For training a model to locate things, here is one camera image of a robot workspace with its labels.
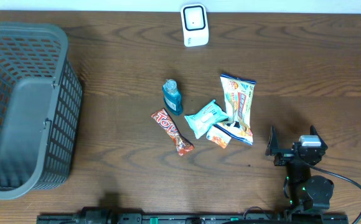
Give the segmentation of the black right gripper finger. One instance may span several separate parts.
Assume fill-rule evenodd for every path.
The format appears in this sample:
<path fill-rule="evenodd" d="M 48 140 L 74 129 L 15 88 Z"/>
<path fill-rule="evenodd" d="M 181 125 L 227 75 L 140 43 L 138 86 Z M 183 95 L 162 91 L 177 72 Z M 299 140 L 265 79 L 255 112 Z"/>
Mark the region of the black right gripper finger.
<path fill-rule="evenodd" d="M 272 126 L 266 151 L 278 151 L 278 150 L 279 150 L 279 145 L 278 145 L 277 134 L 275 127 Z"/>
<path fill-rule="evenodd" d="M 316 128 L 314 127 L 314 125 L 310 126 L 310 134 L 311 135 L 315 135 L 319 138 L 320 142 L 321 142 L 321 147 L 327 147 L 327 144 L 324 142 L 324 140 L 320 137 L 320 135 L 318 134 L 318 132 L 316 131 Z"/>

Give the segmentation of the orange snack packet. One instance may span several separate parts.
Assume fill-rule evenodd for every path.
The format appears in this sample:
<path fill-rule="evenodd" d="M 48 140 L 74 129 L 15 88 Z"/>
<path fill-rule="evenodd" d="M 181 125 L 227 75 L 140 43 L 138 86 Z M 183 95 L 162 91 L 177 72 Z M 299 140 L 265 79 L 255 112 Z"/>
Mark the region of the orange snack packet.
<path fill-rule="evenodd" d="M 225 132 L 223 132 L 222 130 L 218 129 L 215 126 L 212 126 L 207 131 L 206 138 L 209 141 L 212 141 L 215 144 L 219 145 L 223 149 L 225 149 L 228 146 L 230 140 L 232 139 L 228 134 L 226 134 Z"/>

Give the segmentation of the yellow snack bag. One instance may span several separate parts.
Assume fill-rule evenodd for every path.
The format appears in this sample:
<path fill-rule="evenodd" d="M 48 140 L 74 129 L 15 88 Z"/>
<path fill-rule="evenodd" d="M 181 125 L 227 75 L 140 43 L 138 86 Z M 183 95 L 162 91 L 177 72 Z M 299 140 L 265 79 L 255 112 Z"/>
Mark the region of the yellow snack bag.
<path fill-rule="evenodd" d="M 250 114 L 256 81 L 234 77 L 226 73 L 221 74 L 220 81 L 228 119 L 217 123 L 215 127 L 233 139 L 252 145 L 253 133 Z"/>

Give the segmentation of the light blue wet wipes pack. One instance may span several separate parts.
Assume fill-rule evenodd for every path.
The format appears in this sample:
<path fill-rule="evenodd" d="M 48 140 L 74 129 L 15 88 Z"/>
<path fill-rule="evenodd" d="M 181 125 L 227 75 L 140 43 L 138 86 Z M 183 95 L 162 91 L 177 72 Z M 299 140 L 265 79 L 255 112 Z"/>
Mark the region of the light blue wet wipes pack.
<path fill-rule="evenodd" d="M 204 106 L 198 113 L 192 115 L 185 115 L 189 127 L 193 130 L 195 138 L 199 139 L 203 136 L 213 125 L 226 120 L 228 115 L 224 112 L 215 100 L 212 100 Z"/>

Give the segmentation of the red Top chocolate bar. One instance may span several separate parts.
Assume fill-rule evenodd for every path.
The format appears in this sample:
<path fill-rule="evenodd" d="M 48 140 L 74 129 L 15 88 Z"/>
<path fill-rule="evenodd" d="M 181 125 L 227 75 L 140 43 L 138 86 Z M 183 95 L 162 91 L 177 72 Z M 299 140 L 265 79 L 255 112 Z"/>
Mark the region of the red Top chocolate bar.
<path fill-rule="evenodd" d="M 178 155 L 183 156 L 194 150 L 194 145 L 181 135 L 175 122 L 164 108 L 154 112 L 151 115 L 151 118 L 154 119 L 156 123 L 160 125 L 160 127 L 171 137 L 177 149 Z"/>

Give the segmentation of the blue mouthwash bottle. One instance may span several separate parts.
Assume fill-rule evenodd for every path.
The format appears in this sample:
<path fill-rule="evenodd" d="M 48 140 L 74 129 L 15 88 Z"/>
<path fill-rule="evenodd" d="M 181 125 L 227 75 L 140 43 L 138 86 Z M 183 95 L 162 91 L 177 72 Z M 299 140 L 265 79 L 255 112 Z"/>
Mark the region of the blue mouthwash bottle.
<path fill-rule="evenodd" d="M 164 102 L 173 114 L 180 115 L 183 112 L 182 95 L 175 80 L 169 79 L 162 86 Z"/>

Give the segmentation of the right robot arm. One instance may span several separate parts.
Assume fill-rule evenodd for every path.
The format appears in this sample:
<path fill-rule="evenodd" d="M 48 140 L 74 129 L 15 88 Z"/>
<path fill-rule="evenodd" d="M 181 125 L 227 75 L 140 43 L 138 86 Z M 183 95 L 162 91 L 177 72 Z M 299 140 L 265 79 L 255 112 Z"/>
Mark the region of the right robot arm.
<path fill-rule="evenodd" d="M 310 127 L 309 135 L 300 136 L 299 141 L 293 142 L 289 149 L 280 148 L 275 128 L 271 127 L 265 154 L 274 157 L 275 166 L 286 168 L 283 191 L 291 201 L 291 208 L 284 212 L 284 217 L 288 220 L 295 215 L 321 215 L 329 209 L 334 190 L 333 181 L 311 174 L 311 169 L 321 161 L 326 150 L 327 144 L 314 126 Z"/>

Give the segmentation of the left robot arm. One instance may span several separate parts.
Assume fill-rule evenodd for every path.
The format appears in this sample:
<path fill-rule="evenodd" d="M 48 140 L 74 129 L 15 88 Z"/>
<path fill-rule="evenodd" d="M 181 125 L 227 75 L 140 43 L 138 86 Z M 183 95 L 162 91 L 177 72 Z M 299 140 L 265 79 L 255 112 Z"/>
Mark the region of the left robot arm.
<path fill-rule="evenodd" d="M 77 214 L 76 224 L 110 224 L 113 213 L 110 209 L 99 207 L 84 207 Z"/>

